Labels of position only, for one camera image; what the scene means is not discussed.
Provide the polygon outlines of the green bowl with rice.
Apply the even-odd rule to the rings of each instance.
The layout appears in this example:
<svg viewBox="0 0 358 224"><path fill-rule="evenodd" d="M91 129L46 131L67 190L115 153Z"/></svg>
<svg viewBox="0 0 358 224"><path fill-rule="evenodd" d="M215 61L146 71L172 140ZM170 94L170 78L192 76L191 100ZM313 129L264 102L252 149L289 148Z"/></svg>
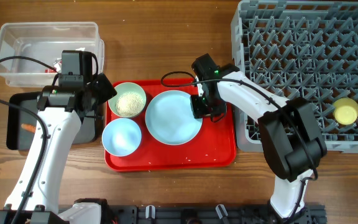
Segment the green bowl with rice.
<svg viewBox="0 0 358 224"><path fill-rule="evenodd" d="M124 82L114 87L117 94L108 100L109 109L118 117L134 118L146 107L147 95L144 89L132 82Z"/></svg>

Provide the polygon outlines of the light blue plate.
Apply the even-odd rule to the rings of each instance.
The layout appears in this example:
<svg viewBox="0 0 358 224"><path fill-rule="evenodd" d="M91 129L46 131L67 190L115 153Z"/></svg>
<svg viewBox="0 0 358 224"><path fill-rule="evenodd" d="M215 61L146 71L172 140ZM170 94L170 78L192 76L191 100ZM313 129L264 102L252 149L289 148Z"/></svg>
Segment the light blue plate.
<svg viewBox="0 0 358 224"><path fill-rule="evenodd" d="M145 123L158 142L178 146L199 133L203 120L193 116L190 94L168 90L151 100L145 112Z"/></svg>

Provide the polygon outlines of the red snack wrapper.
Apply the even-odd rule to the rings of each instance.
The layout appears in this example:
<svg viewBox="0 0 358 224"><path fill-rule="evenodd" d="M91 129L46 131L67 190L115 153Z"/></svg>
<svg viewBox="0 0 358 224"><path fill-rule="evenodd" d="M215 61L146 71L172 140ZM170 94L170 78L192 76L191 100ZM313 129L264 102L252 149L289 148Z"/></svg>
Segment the red snack wrapper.
<svg viewBox="0 0 358 224"><path fill-rule="evenodd" d="M62 70L62 60L58 58L53 63L53 69L51 68L45 69L45 73L60 73L61 70Z"/></svg>

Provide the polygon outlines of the light blue bowl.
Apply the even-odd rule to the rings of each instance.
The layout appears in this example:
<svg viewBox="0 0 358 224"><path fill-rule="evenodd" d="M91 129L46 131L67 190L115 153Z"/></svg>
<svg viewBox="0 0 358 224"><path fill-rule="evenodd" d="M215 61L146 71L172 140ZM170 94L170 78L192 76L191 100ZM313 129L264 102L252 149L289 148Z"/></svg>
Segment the light blue bowl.
<svg viewBox="0 0 358 224"><path fill-rule="evenodd" d="M106 125L102 133L104 149L113 156L125 157L137 150L142 140L139 125L128 118L118 118Z"/></svg>

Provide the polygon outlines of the orange carrot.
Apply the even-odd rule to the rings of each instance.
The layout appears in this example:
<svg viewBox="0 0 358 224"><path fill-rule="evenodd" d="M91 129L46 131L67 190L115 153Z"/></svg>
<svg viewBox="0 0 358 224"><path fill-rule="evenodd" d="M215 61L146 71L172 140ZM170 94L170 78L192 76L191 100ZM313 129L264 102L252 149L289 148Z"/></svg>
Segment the orange carrot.
<svg viewBox="0 0 358 224"><path fill-rule="evenodd" d="M36 127L31 124L21 124L21 128L30 132L30 133L36 132Z"/></svg>

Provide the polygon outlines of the yellow plastic cup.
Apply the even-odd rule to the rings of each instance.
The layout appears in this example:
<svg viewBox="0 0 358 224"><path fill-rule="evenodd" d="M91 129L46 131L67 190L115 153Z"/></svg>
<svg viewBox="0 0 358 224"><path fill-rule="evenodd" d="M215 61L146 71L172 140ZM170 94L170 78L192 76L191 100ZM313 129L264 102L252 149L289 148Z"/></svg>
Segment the yellow plastic cup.
<svg viewBox="0 0 358 224"><path fill-rule="evenodd" d="M358 104L351 98L341 98L333 103L334 118L342 125L354 123L358 117Z"/></svg>

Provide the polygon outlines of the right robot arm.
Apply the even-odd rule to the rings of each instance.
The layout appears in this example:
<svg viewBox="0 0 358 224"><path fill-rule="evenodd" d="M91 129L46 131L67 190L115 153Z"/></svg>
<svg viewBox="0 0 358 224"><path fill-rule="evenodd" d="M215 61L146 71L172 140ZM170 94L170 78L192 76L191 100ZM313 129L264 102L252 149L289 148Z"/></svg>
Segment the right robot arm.
<svg viewBox="0 0 358 224"><path fill-rule="evenodd" d="M311 104L304 98L292 100L274 95L250 81L238 67L219 67L209 54L192 64L194 86L191 96L195 118L217 122L232 104L258 125L265 160L275 174L270 208L281 223L291 223L304 211L303 197L309 181L316 180L316 168L326 155Z"/></svg>

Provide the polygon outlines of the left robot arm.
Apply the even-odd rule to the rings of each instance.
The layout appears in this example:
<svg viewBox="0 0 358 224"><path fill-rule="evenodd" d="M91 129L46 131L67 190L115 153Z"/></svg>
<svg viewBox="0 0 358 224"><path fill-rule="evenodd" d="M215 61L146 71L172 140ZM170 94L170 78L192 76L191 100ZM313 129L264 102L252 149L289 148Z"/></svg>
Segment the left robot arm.
<svg viewBox="0 0 358 224"><path fill-rule="evenodd" d="M37 121L24 168L4 208L0 223L112 223L105 199L81 198L59 211L59 192L68 153L83 120L116 95L95 54L64 50L62 69L37 100L38 111L7 103Z"/></svg>

